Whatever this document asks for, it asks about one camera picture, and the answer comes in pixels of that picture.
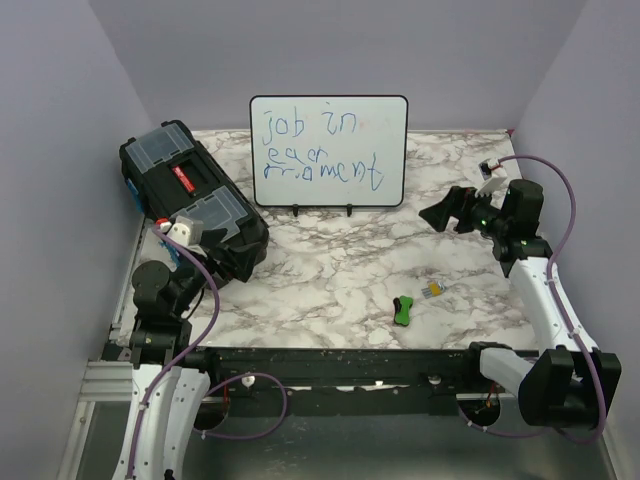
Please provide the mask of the green black whiteboard eraser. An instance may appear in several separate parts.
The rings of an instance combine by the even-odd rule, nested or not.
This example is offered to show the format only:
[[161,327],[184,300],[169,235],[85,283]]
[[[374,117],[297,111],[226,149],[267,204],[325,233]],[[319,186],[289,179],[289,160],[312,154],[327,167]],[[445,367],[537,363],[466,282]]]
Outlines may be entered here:
[[393,299],[394,317],[393,321],[396,325],[407,327],[410,324],[410,310],[414,300],[412,297],[401,295]]

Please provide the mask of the white whiteboard black frame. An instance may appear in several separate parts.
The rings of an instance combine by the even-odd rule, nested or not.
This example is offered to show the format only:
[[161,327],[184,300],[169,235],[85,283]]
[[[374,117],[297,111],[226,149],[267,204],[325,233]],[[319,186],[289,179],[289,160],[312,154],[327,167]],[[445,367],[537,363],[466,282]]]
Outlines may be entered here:
[[404,96],[261,95],[249,108],[258,205],[387,208],[403,202]]

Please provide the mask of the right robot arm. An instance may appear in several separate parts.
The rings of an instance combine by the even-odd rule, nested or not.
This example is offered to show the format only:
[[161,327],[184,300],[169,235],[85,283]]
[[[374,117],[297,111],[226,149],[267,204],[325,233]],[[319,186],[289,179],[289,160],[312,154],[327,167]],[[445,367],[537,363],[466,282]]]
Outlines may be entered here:
[[535,362],[502,345],[480,345],[477,357],[460,367],[462,384],[480,392],[495,381],[517,398],[530,426],[595,429],[607,417],[621,363],[586,333],[564,292],[553,251],[537,233],[543,201],[542,187],[528,180],[511,181],[501,207],[488,194],[453,186],[419,215],[437,232],[456,219],[455,232],[490,238],[534,330]]

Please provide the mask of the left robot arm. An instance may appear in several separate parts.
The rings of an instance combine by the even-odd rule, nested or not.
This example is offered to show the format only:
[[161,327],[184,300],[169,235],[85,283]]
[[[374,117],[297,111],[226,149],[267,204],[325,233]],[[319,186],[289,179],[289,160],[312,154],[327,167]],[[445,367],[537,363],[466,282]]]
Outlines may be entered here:
[[219,293],[218,279],[248,280],[269,238],[266,231],[245,241],[224,228],[198,232],[184,219],[162,219],[151,231],[175,265],[148,260],[132,274],[132,386],[116,479],[181,478],[201,401],[222,380],[213,357],[191,336],[186,313],[205,289]]

